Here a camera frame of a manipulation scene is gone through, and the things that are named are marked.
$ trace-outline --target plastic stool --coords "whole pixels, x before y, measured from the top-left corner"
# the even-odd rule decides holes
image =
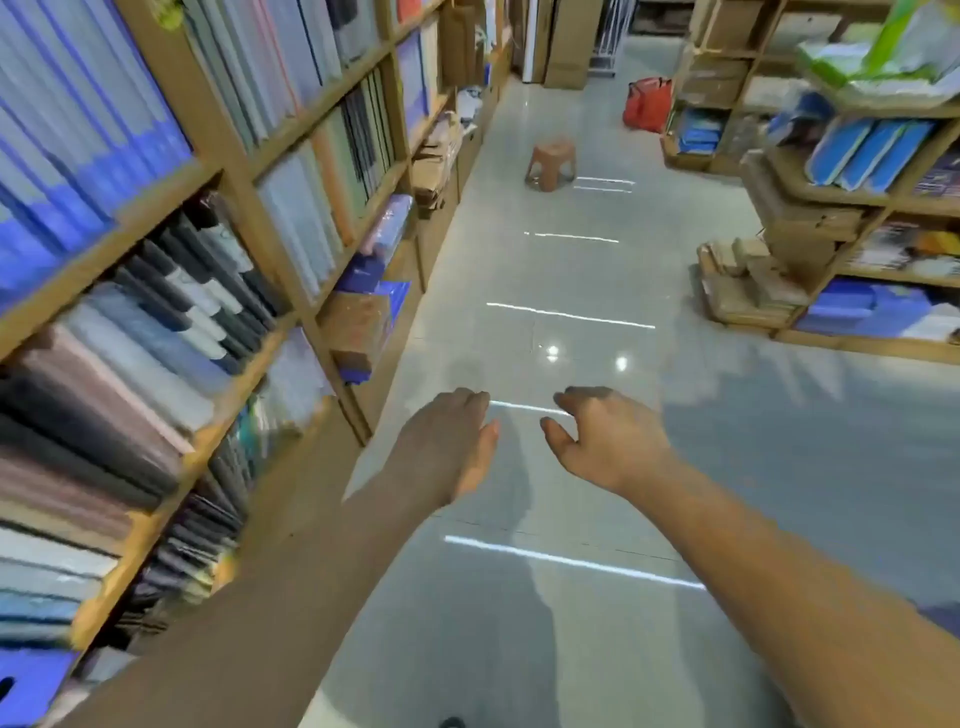
[[[571,179],[577,179],[577,148],[569,139],[554,139],[534,147],[527,167],[526,180],[530,180],[534,164],[540,163],[540,191],[553,192],[560,183],[560,169],[570,162]]]

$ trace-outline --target tiled floor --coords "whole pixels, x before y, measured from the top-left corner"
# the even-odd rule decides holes
[[[626,83],[669,75],[676,49],[631,40],[617,78],[582,93],[510,86],[351,487],[439,390],[549,408],[567,384],[608,384],[659,406],[690,460],[783,527],[919,601],[960,598],[960,370],[702,319],[696,246],[759,222],[735,182],[665,170],[657,138],[620,123]],[[630,183],[527,188],[531,147],[552,133],[575,138],[581,175]],[[489,482],[404,548],[303,725],[783,724],[762,668],[670,544],[553,461],[539,412],[494,410]]]

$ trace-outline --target orange bag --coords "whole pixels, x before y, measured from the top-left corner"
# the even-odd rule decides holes
[[[632,129],[661,133],[670,113],[673,82],[662,76],[640,79],[630,84],[623,123]]]

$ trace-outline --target right hand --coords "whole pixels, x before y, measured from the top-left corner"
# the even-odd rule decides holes
[[[577,422],[574,440],[555,420],[540,420],[546,443],[569,473],[626,497],[679,462],[660,416],[609,387],[567,387],[554,402]]]

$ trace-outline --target hand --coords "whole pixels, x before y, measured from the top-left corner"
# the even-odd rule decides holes
[[[567,387],[553,400],[573,415],[580,440],[549,417],[540,426],[560,464],[577,477],[625,497],[678,462],[660,416],[609,387]]]
[[[497,420],[482,426],[489,406],[487,392],[439,394],[403,426],[384,473],[421,491],[434,509],[475,491],[500,436]]]

